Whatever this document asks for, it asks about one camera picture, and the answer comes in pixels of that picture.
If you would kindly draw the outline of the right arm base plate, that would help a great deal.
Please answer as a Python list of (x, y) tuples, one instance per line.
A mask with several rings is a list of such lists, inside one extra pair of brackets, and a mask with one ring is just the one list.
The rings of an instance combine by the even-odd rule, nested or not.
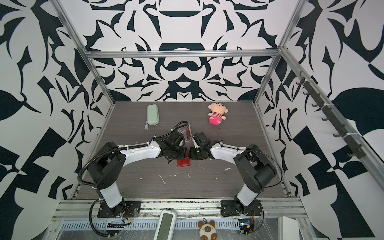
[(249, 206), (243, 206), (238, 199), (234, 200), (221, 200), (221, 215), (223, 217), (232, 216), (261, 216), (263, 213), (263, 206), (257, 199), (253, 200)]

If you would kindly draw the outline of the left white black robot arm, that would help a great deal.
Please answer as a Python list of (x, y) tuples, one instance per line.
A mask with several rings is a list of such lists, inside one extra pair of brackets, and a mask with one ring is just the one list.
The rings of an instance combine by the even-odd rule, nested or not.
[(124, 166), (146, 159), (164, 157), (168, 161), (186, 157), (185, 138), (182, 133), (172, 131), (149, 142), (138, 145), (118, 146), (113, 142), (105, 145), (105, 150), (96, 154), (79, 171), (78, 181), (98, 192), (110, 209), (123, 202), (117, 179)]

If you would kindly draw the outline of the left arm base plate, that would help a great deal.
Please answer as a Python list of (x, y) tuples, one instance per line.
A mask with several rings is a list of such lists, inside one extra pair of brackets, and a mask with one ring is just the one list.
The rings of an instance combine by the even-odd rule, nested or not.
[(123, 201), (114, 208), (110, 208), (105, 201), (99, 207), (98, 218), (123, 217), (131, 218), (139, 214), (141, 210), (141, 201)]

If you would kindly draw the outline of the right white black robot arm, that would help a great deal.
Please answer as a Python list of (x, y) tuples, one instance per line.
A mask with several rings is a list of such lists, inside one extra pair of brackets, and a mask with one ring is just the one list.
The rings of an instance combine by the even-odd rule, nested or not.
[(235, 202), (244, 209), (252, 205), (259, 193), (278, 174), (273, 161), (254, 144), (248, 147), (230, 146), (210, 140), (203, 132), (195, 134), (193, 142), (195, 146), (190, 148), (190, 159), (223, 160), (236, 165), (244, 185), (237, 193)]

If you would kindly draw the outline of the clear acrylic card box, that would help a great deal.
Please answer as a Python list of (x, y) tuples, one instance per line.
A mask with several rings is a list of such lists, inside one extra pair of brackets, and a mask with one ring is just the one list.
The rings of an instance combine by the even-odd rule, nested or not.
[(184, 141), (185, 144), (189, 143), (193, 138), (190, 125), (179, 128), (178, 132), (183, 135), (183, 137), (185, 139), (185, 141)]

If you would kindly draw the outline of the red leather card holder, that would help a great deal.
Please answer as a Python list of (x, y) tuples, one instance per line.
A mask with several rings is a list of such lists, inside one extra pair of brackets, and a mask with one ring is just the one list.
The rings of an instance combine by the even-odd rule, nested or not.
[(189, 150), (186, 151), (186, 157), (182, 160), (178, 160), (178, 168), (190, 167), (191, 160), (189, 158)]

